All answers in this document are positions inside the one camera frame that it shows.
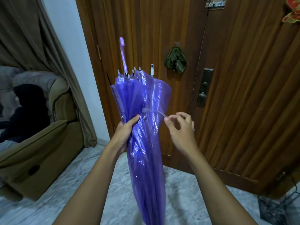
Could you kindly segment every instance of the double door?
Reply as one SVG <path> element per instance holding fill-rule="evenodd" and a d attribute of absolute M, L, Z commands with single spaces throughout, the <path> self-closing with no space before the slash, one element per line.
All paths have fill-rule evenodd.
<path fill-rule="evenodd" d="M 167 115 L 192 115 L 199 150 L 225 184 L 264 193 L 300 160 L 300 27 L 281 22 L 285 1 L 206 10 L 206 0 L 90 0 L 105 80 L 122 69 L 122 36 L 128 68 L 154 64 L 172 88 Z M 174 46 L 187 59 L 182 74 L 163 64 Z M 192 173 L 165 125 L 160 143 L 164 165 Z"/>

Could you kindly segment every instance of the person sitting on sofa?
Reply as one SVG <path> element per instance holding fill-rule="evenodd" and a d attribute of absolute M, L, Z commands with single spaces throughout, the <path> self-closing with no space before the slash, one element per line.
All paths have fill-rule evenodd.
<path fill-rule="evenodd" d="M 43 90 L 33 84 L 13 88 L 19 100 L 18 107 L 9 121 L 0 122 L 0 152 L 40 132 L 50 125 L 50 117 Z"/>

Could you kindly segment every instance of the umbrella handle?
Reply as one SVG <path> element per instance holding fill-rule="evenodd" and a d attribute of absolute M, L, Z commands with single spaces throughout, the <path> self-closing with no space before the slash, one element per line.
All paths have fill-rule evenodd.
<path fill-rule="evenodd" d="M 121 56 L 122 56 L 122 61 L 123 61 L 123 67 L 124 67 L 124 72 L 127 73 L 127 65 L 126 65 L 126 60 L 125 60 L 125 53 L 124 53 L 124 39 L 120 37 L 120 50 L 121 50 Z"/>

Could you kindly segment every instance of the white marble tile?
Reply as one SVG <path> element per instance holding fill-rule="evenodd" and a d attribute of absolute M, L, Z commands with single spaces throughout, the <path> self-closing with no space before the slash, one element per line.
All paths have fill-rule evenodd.
<path fill-rule="evenodd" d="M 9 202 L 0 198 L 0 224 L 52 224 L 66 202 L 92 169 L 104 146 L 85 148 L 37 201 Z M 164 167 L 166 182 L 166 225 L 211 224 L 195 176 Z M 257 199 L 228 187 L 260 225 Z M 117 161 L 101 224 L 144 224 L 135 201 L 126 153 Z"/>

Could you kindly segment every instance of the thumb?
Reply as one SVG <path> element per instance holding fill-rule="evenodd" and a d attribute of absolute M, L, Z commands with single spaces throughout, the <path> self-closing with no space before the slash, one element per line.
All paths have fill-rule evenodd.
<path fill-rule="evenodd" d="M 132 127 L 139 119 L 140 119 L 140 115 L 138 114 L 132 119 L 130 119 L 126 124 Z"/>
<path fill-rule="evenodd" d="M 173 122 L 172 122 L 169 118 L 165 117 L 163 120 L 165 121 L 165 124 L 167 125 L 167 127 L 168 127 L 170 133 L 172 133 L 172 132 L 174 132 L 174 131 L 177 130 L 177 129 L 175 128 Z"/>

